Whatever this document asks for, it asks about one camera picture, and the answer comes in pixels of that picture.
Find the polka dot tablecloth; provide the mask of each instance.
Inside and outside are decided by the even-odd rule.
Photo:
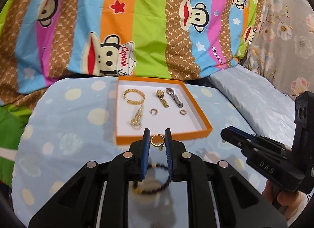
[[[185,141],[186,149],[208,162],[227,160],[261,192],[266,179],[245,163],[238,148],[222,143],[220,137],[221,129],[230,125],[254,133],[250,126],[217,89],[186,87],[213,127],[207,138]],[[108,162],[128,149],[115,145],[116,88],[114,77],[64,79],[38,102],[21,138],[12,181],[14,210],[26,226],[85,163]],[[153,147],[150,159],[167,163],[165,151]],[[146,184],[158,186],[167,176],[163,170],[149,170]],[[187,218],[185,182],[172,183],[155,196],[136,195],[130,188],[130,228],[183,228],[188,227]]]

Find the blue gripper pad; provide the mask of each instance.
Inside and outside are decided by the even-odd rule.
[[[142,179],[145,179],[147,173],[147,165],[148,165],[148,155],[150,153],[150,130],[145,129],[142,144],[144,144],[144,151],[141,160],[141,176]]]
[[[167,164],[168,164],[168,173],[170,178],[173,177],[173,165],[172,165],[172,155],[171,155],[171,149],[170,149],[170,138],[171,136],[168,135],[167,130],[164,133],[164,143],[166,145],[166,155],[167,155]]]

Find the pink stripe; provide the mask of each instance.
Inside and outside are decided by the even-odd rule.
[[[219,42],[219,35],[221,32],[221,16],[225,9],[227,0],[212,0],[212,8],[211,8],[211,18],[210,23],[207,31],[207,37],[209,43],[211,45],[208,53],[210,57],[216,61],[217,65],[226,63],[226,58],[224,57],[220,42]]]
[[[51,45],[56,28],[57,21],[60,17],[61,0],[58,0],[58,8],[55,15],[52,17],[51,24],[48,27],[43,27],[39,21],[36,22],[37,47],[38,57],[41,63],[41,71],[45,77],[46,86],[51,86],[57,81],[55,78],[50,78],[49,61],[51,55]]]

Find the brown patterned stripe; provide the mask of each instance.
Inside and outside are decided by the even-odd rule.
[[[199,78],[201,69],[195,64],[195,59],[191,53],[192,43],[189,31],[184,31],[180,26],[179,7],[182,1],[167,0],[166,3],[168,45],[165,58],[172,79],[192,80]]]
[[[263,5],[264,5],[264,0],[258,0],[257,5],[256,5],[256,16],[255,16],[255,22],[253,26],[253,30],[256,30],[259,24],[259,20],[261,18],[262,10],[263,10]],[[248,51],[250,47],[250,44],[248,43],[245,49],[245,53]]]
[[[231,39],[230,39],[230,28],[229,28],[229,14],[231,9],[232,0],[226,0],[225,9],[221,15],[221,33],[219,35],[219,42],[222,53],[224,54],[226,61],[232,60],[233,55],[231,51]]]
[[[60,78],[69,74],[66,68],[72,54],[78,1],[62,0],[61,2],[60,17],[52,41],[50,77]]]
[[[18,93],[15,47],[20,26],[31,0],[13,0],[0,38],[0,99],[4,104],[27,106],[25,95]]]

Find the orange stripe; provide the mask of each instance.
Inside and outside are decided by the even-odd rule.
[[[242,29],[242,33],[241,33],[241,36],[243,36],[245,30],[247,29],[247,24],[248,24],[248,21],[249,21],[249,9],[250,9],[250,3],[252,1],[249,0],[249,3],[247,5],[247,7],[244,7],[244,10],[243,10],[243,29]]]
[[[100,41],[106,36],[116,34],[120,37],[122,44],[132,40],[133,12],[135,0],[118,0],[125,3],[124,13],[114,14],[110,8],[116,0],[104,0],[101,22],[100,22]]]

